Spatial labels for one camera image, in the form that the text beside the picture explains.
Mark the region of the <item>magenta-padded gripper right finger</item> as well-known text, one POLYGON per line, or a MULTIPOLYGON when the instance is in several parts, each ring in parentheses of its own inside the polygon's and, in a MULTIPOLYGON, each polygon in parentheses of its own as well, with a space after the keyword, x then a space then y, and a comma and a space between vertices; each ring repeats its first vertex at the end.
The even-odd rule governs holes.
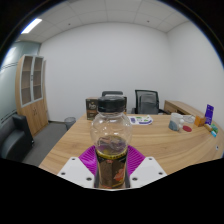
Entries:
POLYGON ((132 146, 128 147, 125 185, 140 188, 166 176, 154 157, 145 157, 132 146))

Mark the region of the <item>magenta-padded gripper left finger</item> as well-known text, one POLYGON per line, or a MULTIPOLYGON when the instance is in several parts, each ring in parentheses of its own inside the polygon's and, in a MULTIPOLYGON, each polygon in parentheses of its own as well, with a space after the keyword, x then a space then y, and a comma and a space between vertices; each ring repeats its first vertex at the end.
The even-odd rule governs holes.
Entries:
POLYGON ((95 147, 89 147, 79 157, 70 157, 58 176, 84 188, 96 188, 98 173, 95 147))

